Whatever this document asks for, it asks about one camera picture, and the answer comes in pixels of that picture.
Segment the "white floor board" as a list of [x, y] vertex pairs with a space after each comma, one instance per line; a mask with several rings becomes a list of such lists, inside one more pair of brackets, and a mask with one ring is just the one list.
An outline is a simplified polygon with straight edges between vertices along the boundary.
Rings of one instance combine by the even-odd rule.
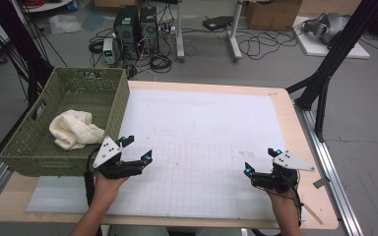
[[[328, 46], [312, 33], [304, 32], [302, 30], [304, 22], [307, 20], [308, 17], [297, 17], [292, 25], [292, 31], [294, 32], [303, 52], [307, 56], [325, 57], [329, 52]], [[370, 55], [359, 43], [357, 43], [347, 55], [347, 58], [367, 60], [370, 58]]]

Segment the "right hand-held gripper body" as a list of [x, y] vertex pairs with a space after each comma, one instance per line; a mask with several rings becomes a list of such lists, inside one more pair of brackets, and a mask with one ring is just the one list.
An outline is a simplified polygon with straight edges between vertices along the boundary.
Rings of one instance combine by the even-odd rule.
[[308, 161], [296, 156], [288, 150], [272, 157], [273, 169], [270, 173], [261, 173], [255, 170], [250, 177], [253, 187], [275, 190], [282, 194], [293, 188], [298, 182], [298, 171], [313, 172], [315, 167]]

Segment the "white grid mat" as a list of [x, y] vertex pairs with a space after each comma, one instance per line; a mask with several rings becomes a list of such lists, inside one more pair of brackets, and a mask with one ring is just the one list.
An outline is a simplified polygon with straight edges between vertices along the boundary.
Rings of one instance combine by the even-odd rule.
[[285, 148], [269, 97], [134, 88], [119, 134], [135, 138], [123, 159], [153, 161], [120, 187], [109, 214], [273, 219], [270, 198], [244, 174], [271, 172], [269, 149]]

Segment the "person's left hand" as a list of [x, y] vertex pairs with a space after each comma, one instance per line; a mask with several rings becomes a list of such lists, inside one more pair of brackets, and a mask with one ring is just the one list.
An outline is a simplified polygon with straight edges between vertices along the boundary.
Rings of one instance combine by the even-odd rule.
[[118, 195], [119, 188], [128, 180], [128, 177], [120, 179], [107, 179], [101, 173], [96, 175], [94, 203], [110, 205]]

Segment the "grey tape piece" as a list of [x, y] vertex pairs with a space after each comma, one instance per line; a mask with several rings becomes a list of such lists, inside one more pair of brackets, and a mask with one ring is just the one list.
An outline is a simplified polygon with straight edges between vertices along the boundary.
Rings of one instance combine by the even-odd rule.
[[321, 179], [315, 181], [315, 182], [313, 183], [313, 186], [314, 186], [316, 189], [319, 189], [319, 188], [321, 188], [321, 187], [323, 187], [323, 186], [328, 185], [330, 182], [331, 182], [331, 180], [330, 180], [328, 177], [323, 177], [323, 178], [321, 178]]

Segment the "white desk frame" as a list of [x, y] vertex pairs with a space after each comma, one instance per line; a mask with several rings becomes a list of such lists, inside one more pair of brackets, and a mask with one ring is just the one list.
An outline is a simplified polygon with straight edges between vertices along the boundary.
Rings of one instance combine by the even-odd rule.
[[[177, 17], [176, 17], [177, 26], [176, 26], [175, 40], [176, 40], [176, 54], [177, 54], [177, 59], [179, 62], [183, 62], [185, 60], [183, 31], [182, 31], [182, 2], [183, 0], [177, 0]], [[238, 42], [236, 40], [236, 32], [237, 32], [238, 23], [239, 23], [239, 19], [241, 15], [242, 4], [243, 4], [242, 0], [235, 0], [233, 21], [232, 21], [231, 29], [227, 32], [227, 38], [233, 52], [234, 62], [237, 62], [242, 58], [242, 54], [239, 49]]]

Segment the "green woven basket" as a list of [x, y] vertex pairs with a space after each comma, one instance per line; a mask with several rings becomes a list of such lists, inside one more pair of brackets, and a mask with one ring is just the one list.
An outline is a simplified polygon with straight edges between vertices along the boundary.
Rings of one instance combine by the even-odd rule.
[[67, 110], [93, 115], [93, 123], [116, 139], [130, 94], [126, 72], [114, 68], [56, 68], [41, 95], [0, 153], [25, 176], [81, 176], [94, 145], [65, 150], [54, 143], [50, 122]]

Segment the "brown cardboard box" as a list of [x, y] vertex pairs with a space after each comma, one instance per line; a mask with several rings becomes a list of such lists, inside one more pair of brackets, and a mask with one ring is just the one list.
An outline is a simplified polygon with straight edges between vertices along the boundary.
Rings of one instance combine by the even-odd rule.
[[291, 30], [303, 0], [249, 2], [245, 14], [251, 30]]

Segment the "slim black computer tower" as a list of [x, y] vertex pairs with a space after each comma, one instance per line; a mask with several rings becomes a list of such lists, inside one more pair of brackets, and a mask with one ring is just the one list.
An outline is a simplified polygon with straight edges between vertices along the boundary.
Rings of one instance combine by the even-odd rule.
[[157, 8], [142, 8], [140, 11], [140, 23], [145, 51], [151, 54], [158, 54], [159, 46]]

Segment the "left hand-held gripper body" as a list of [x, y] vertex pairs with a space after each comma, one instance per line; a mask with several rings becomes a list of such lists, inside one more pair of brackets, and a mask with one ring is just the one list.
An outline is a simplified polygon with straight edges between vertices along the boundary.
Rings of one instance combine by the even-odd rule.
[[106, 136], [97, 151], [93, 169], [98, 170], [107, 179], [120, 179], [140, 175], [145, 168], [145, 163], [139, 160], [123, 161], [122, 150], [111, 137]]

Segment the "cream printed cloth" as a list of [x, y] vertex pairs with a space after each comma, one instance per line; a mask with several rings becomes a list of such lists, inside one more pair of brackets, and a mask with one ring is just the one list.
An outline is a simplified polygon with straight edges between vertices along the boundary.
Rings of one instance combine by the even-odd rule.
[[100, 144], [104, 130], [93, 122], [93, 115], [86, 111], [68, 110], [56, 116], [49, 124], [54, 143], [65, 150]]

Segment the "black metal stand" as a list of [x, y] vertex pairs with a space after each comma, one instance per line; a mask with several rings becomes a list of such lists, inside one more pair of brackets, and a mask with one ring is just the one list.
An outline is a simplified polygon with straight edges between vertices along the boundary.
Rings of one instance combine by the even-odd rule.
[[329, 83], [377, 15], [378, 0], [361, 0], [318, 69], [310, 77], [286, 89], [288, 93], [303, 89], [301, 96], [294, 101], [302, 110], [309, 111], [318, 100], [314, 132], [321, 143], [325, 142], [323, 128]]
[[0, 0], [0, 27], [7, 34], [16, 52], [4, 41], [1, 34], [0, 46], [14, 65], [19, 79], [27, 83], [25, 96], [29, 106], [32, 106], [41, 94], [54, 67], [39, 52], [11, 0]]

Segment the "black flat device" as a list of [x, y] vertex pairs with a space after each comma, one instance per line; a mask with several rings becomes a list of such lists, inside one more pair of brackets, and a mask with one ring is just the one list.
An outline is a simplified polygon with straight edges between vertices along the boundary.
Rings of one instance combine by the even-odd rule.
[[215, 18], [206, 19], [203, 21], [203, 26], [208, 30], [221, 30], [232, 25], [233, 17], [219, 16]]

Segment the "teal floor sheet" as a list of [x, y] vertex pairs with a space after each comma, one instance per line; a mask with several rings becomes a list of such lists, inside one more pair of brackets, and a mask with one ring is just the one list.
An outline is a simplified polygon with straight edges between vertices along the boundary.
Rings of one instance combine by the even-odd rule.
[[105, 22], [105, 18], [98, 12], [89, 12], [82, 22], [82, 29], [85, 31], [96, 31]]

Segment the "small white power supply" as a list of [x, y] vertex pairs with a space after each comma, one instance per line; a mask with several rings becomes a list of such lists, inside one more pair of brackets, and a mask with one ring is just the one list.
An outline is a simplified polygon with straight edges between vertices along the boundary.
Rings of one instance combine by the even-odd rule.
[[115, 63], [116, 57], [112, 38], [106, 38], [103, 41], [102, 53], [104, 56], [104, 61], [107, 65], [113, 65]]

